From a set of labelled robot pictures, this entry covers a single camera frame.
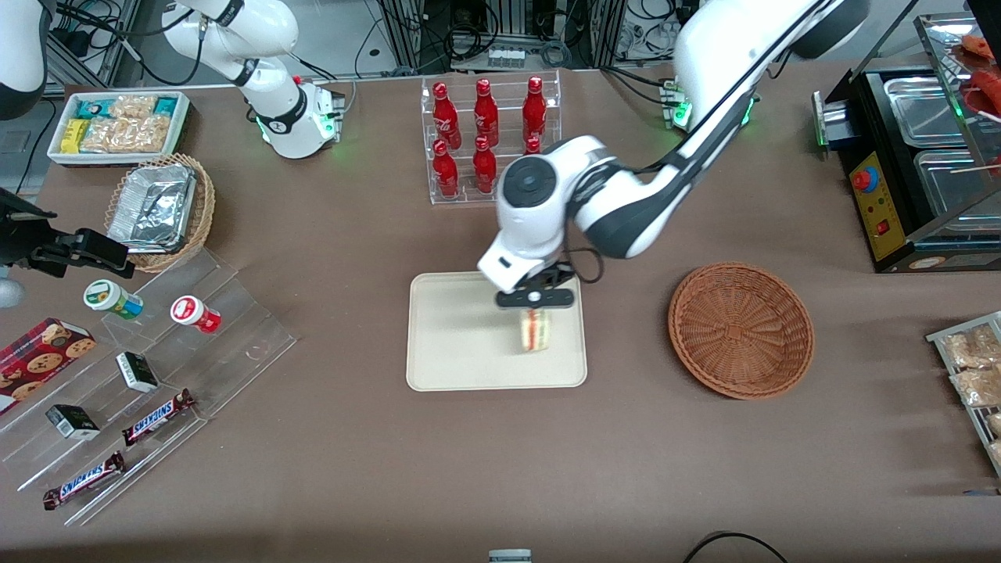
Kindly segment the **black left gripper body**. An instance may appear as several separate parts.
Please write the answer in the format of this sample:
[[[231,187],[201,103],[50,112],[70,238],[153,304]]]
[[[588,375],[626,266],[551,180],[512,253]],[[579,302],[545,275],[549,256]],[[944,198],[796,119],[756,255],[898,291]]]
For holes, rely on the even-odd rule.
[[[576,276],[571,264],[553,264],[525,282],[519,282],[514,292],[496,294],[500,309],[568,309],[575,302],[575,293],[565,286]]]

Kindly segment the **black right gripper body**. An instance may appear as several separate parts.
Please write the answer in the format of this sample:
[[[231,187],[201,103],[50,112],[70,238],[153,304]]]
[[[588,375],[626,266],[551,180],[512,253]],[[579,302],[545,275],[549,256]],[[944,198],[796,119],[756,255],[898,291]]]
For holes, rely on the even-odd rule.
[[[36,270],[63,278],[67,268],[78,267],[66,232],[50,225],[56,217],[6,189],[1,189],[1,260],[3,266]]]

